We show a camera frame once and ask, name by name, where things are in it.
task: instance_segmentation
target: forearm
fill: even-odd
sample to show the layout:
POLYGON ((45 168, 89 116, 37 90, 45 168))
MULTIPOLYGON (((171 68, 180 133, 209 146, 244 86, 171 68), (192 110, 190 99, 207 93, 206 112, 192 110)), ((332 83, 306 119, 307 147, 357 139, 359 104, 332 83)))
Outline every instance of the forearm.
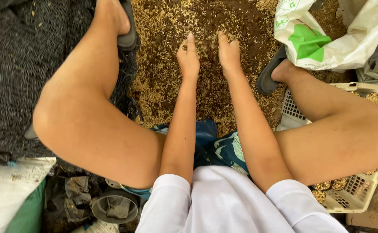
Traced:
POLYGON ((183 80, 163 148, 159 175, 175 174, 185 178, 191 184, 195 131, 196 81, 183 80))
POLYGON ((266 192, 276 182, 292 176, 248 80, 241 71, 227 78, 246 165, 254 183, 266 192))

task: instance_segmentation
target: black mesh netting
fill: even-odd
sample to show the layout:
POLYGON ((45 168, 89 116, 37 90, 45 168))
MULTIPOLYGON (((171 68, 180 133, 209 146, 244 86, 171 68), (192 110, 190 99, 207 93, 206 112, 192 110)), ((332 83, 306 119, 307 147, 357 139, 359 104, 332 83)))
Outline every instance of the black mesh netting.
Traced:
MULTIPOLYGON (((0 153, 11 159, 55 156, 24 133, 43 85, 87 31, 95 0, 20 2, 0 0, 0 153)), ((137 72, 137 49, 119 52, 124 62, 110 99, 125 114, 130 110, 126 93, 137 72)))

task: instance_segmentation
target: dirt ground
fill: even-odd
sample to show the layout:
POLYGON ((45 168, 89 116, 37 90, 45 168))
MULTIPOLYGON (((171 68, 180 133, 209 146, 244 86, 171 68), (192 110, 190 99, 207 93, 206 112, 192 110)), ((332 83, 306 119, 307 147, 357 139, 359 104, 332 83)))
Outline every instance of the dirt ground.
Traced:
MULTIPOLYGON (((176 51, 188 31, 196 37, 201 71, 197 89, 198 120, 213 119, 219 135, 236 129, 229 89, 218 59, 217 31, 238 39, 245 72, 269 125, 276 129, 281 117, 285 86, 269 96, 256 91, 255 80, 275 54, 273 36, 278 0, 133 0, 136 28, 141 38, 137 54, 139 72, 130 91, 143 112, 143 126, 168 123, 181 84, 176 51)), ((311 13, 332 40, 346 34, 336 17, 337 0, 325 0, 311 13)), ((352 73, 311 72, 325 82, 348 82, 352 73)))

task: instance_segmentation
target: black sandal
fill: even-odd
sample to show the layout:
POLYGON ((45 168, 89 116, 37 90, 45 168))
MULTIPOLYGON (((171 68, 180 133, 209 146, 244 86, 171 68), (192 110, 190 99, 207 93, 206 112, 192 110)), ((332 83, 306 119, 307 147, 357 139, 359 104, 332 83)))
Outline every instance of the black sandal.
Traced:
POLYGON ((117 37, 117 46, 121 51, 132 51, 137 44, 137 34, 134 25, 133 8, 131 7, 130 0, 120 0, 125 13, 129 17, 130 31, 126 35, 119 35, 117 37))
POLYGON ((272 80, 272 71, 274 71, 274 69, 286 58, 287 52, 285 51, 285 45, 282 45, 256 80, 256 88, 260 93, 271 94, 273 91, 275 91, 275 89, 277 89, 280 82, 275 82, 272 80))

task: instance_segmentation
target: white shirt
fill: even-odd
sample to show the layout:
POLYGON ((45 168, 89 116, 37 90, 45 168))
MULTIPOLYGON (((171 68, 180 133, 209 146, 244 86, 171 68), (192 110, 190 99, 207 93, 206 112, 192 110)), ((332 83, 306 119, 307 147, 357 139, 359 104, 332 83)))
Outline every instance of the white shirt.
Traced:
POLYGON ((177 175, 157 178, 136 230, 148 232, 347 231, 295 180, 280 181, 265 195, 230 167, 204 166, 194 170, 192 188, 177 175))

